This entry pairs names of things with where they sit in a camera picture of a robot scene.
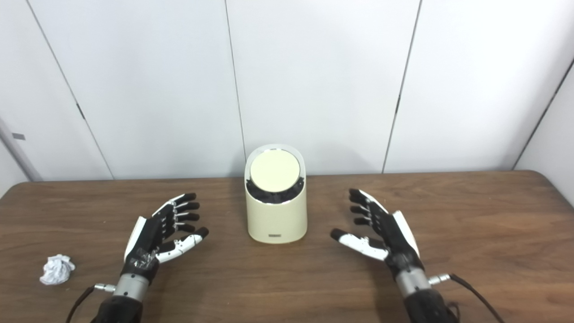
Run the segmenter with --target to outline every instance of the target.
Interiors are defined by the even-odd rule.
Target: robotic hand
[[[162,205],[150,218],[139,217],[127,243],[124,266],[116,286],[97,284],[96,289],[113,293],[99,308],[95,323],[139,323],[142,300],[161,263],[183,255],[209,234],[207,228],[195,228],[182,221],[197,221],[196,195],[183,194]],[[188,235],[165,241],[176,231]]]
[[[430,281],[419,258],[413,233],[400,211],[390,214],[376,199],[361,190],[349,190],[349,199],[358,206],[351,212],[361,214],[357,225],[369,225],[383,241],[357,237],[352,233],[334,229],[331,237],[358,252],[384,261],[390,268],[401,291],[406,310],[412,323],[453,323],[456,316],[445,305],[431,283],[449,277],[437,276]]]

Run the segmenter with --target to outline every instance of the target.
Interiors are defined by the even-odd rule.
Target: robot finger
[[[353,222],[356,225],[371,225],[371,220],[369,218],[355,218]]]
[[[382,205],[379,203],[379,201],[377,201],[377,199],[375,199],[374,197],[372,197],[371,195],[365,193],[365,192],[362,191],[362,190],[356,190],[356,191],[358,191],[358,194],[360,194],[360,195],[363,197],[363,199],[366,201],[367,205],[365,205],[365,206],[369,207],[370,210],[372,210],[372,209],[371,209],[371,206],[372,206],[372,204],[374,204],[374,205],[380,207],[386,214],[389,214],[389,211],[387,211],[387,209],[385,209],[385,207],[382,206]]]
[[[197,210],[199,209],[199,203],[197,202],[184,202],[176,206],[176,213],[187,211],[187,210]]]
[[[178,213],[176,214],[176,220],[178,221],[197,221],[199,220],[199,214],[195,213]]]
[[[176,228],[178,231],[185,231],[188,233],[192,233],[193,231],[195,231],[195,227],[193,225],[190,224],[186,224],[186,223],[176,223]]]
[[[173,202],[175,205],[178,205],[178,204],[182,204],[183,202],[193,201],[196,197],[197,197],[197,195],[195,195],[195,193],[186,193],[186,194],[181,194],[178,197],[174,197],[174,198],[170,199],[169,201]]]
[[[369,210],[367,210],[363,206],[353,205],[353,206],[351,206],[351,212],[353,212],[355,214],[362,214],[366,217],[371,216],[371,213],[369,212]]]
[[[333,229],[331,237],[339,243],[377,260],[384,261],[389,255],[389,250],[382,241],[369,240],[368,237],[358,237],[340,229]]]
[[[196,232],[181,239],[163,243],[156,254],[156,258],[160,263],[177,258],[202,242],[208,234],[209,230],[207,228],[199,228]]]

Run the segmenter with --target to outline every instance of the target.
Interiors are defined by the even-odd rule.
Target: black robotic finger
[[[355,218],[353,222],[356,225],[371,225],[371,220],[369,220],[368,218]]]
[[[199,209],[199,203],[197,202],[185,202],[176,206],[176,211],[183,212],[187,210],[197,210]]]
[[[195,193],[186,193],[181,194],[178,197],[174,197],[170,201],[175,202],[175,204],[182,204],[183,202],[193,201],[196,197],[197,195],[195,195]]]
[[[188,233],[192,233],[193,231],[195,231],[195,227],[193,225],[186,223],[178,223],[176,224],[176,227],[178,231],[185,231]]]
[[[367,200],[359,190],[350,189],[349,190],[349,200],[353,203],[361,204],[362,206],[367,206]]]
[[[362,206],[357,206],[357,205],[351,206],[351,212],[356,213],[356,214],[362,214],[366,217],[371,215],[369,210],[365,209]]]
[[[197,229],[196,232],[194,232],[193,234],[200,236],[202,239],[204,239],[205,237],[207,237],[207,235],[210,233],[210,231],[202,226],[201,228]]]
[[[178,221],[197,221],[199,220],[199,214],[195,213],[178,213],[176,214],[176,219]]]

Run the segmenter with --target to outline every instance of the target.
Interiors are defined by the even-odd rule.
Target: crumpled paper
[[[44,276],[40,277],[40,282],[44,285],[58,285],[70,277],[70,272],[76,266],[70,261],[70,257],[56,255],[48,257],[48,262],[44,265]]]

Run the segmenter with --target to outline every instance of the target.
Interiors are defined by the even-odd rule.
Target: silver cylinder
[[[144,300],[148,286],[149,281],[143,276],[123,274],[119,277],[119,282],[115,286],[114,296],[125,296],[141,302]]]
[[[416,268],[411,271],[403,270],[395,278],[398,289],[403,298],[420,290],[431,289],[431,284],[425,275],[424,270]]]

